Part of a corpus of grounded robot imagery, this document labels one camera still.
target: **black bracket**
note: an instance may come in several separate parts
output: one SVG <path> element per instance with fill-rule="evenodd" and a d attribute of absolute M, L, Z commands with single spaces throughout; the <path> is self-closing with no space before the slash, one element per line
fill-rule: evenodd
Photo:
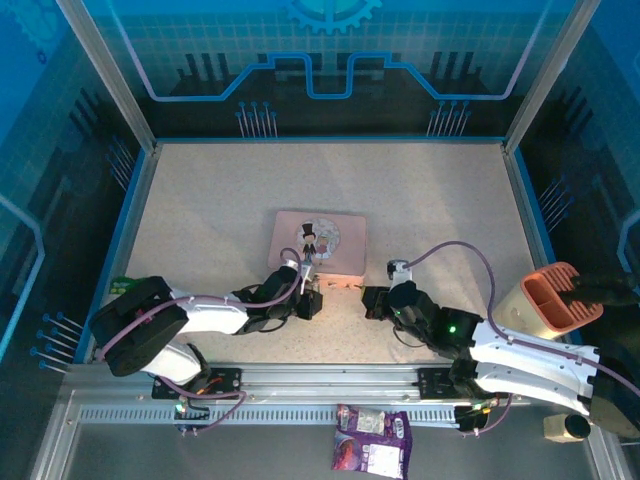
<path fill-rule="evenodd" d="M 420 391 L 420 400 L 448 400 L 465 398 L 449 379 L 449 368 L 419 368 L 418 381 L 414 384 Z"/>
<path fill-rule="evenodd" d="M 198 393 L 198 395 L 238 392 L 242 388 L 242 370 L 239 368 L 211 367 L 208 380 L 206 383 L 208 383 L 209 387 L 205 391 Z M 178 400 L 180 394 L 168 387 L 164 382 L 156 379 L 153 382 L 151 398 L 154 400 Z"/>

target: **purple snack bag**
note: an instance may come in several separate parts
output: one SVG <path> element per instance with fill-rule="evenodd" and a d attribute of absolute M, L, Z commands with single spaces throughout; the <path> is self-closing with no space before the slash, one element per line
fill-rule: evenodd
<path fill-rule="evenodd" d="M 409 479 L 411 428 L 406 412 L 338 405 L 333 470 Z"/>

